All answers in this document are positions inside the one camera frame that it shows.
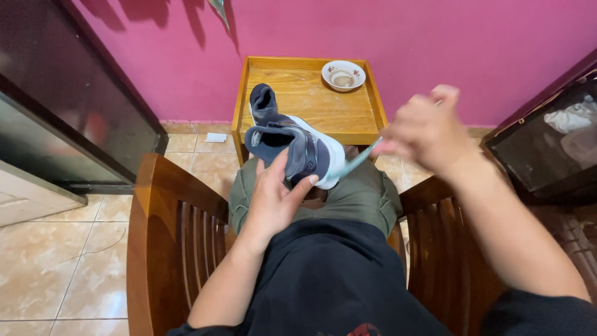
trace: black sleeve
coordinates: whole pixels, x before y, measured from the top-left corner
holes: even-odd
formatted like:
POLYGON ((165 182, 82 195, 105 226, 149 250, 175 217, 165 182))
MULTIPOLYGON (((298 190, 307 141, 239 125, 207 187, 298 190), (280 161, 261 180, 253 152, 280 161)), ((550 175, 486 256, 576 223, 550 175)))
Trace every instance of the black sleeve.
POLYGON ((485 315, 481 335, 597 335, 597 310, 574 297, 504 293, 485 315))
POLYGON ((206 326, 194 329, 185 323, 180 328, 168 331, 166 336, 235 336, 237 329, 235 326, 206 326))

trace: white bowl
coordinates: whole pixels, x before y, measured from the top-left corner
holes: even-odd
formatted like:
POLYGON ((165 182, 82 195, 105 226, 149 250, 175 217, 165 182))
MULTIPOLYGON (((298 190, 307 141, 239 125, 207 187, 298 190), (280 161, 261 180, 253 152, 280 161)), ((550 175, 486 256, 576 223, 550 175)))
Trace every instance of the white bowl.
POLYGON ((327 63, 324 68, 321 69, 321 75, 331 88, 339 92, 351 91, 354 88, 363 85, 366 79, 365 71, 363 71, 360 66, 348 62, 347 60, 333 60, 332 62, 327 63), (334 84, 332 82, 333 80, 335 80, 336 83, 342 80, 349 80, 349 82, 352 83, 339 86, 334 84))

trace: forearm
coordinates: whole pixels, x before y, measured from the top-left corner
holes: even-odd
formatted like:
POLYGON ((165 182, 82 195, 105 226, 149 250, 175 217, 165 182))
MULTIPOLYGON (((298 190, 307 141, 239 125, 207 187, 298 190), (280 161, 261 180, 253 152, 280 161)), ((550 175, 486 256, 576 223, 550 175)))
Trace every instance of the forearm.
POLYGON ((236 326, 244 320, 267 246, 256 246, 251 239, 250 232, 241 231, 195 300, 190 326, 236 326))
POLYGON ((572 261, 493 164, 477 155, 461 165, 446 180, 498 276, 523 291, 590 300, 572 261))

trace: sneaker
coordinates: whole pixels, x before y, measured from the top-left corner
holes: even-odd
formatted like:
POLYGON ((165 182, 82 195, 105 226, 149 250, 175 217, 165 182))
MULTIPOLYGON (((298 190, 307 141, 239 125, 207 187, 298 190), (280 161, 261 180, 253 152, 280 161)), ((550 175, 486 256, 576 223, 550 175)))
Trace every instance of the sneaker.
POLYGON ((278 113, 276 94, 269 85, 261 83, 253 88, 249 96, 249 111, 254 125, 260 125, 261 120, 278 113))
POLYGON ((293 115, 267 114, 247 130, 245 145, 268 164, 288 147, 286 179, 298 182, 316 174, 315 186, 324 190, 338 183, 339 178, 332 175, 344 167, 344 147, 293 115))

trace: pink wall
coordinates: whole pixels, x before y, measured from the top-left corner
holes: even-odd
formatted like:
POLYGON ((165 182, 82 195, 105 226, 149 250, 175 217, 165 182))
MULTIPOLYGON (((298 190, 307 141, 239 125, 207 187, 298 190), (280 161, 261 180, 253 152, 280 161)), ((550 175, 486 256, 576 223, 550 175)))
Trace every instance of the pink wall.
POLYGON ((74 0, 161 120, 230 121, 245 55, 368 59, 393 114, 439 83, 494 126, 597 47, 595 0, 74 0))

